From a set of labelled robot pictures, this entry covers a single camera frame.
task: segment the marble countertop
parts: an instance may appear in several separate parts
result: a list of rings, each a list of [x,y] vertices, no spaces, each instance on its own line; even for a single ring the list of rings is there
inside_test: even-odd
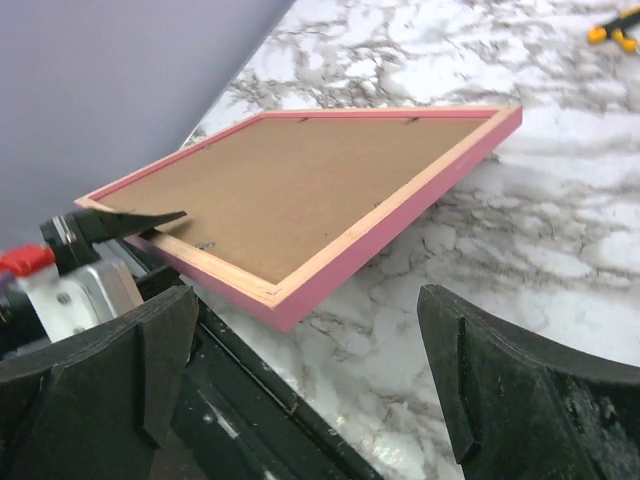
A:
[[[522,127],[287,335],[202,294],[385,478],[461,479],[421,285],[640,365],[640,56],[607,0],[298,0],[196,136],[265,109],[520,103]]]

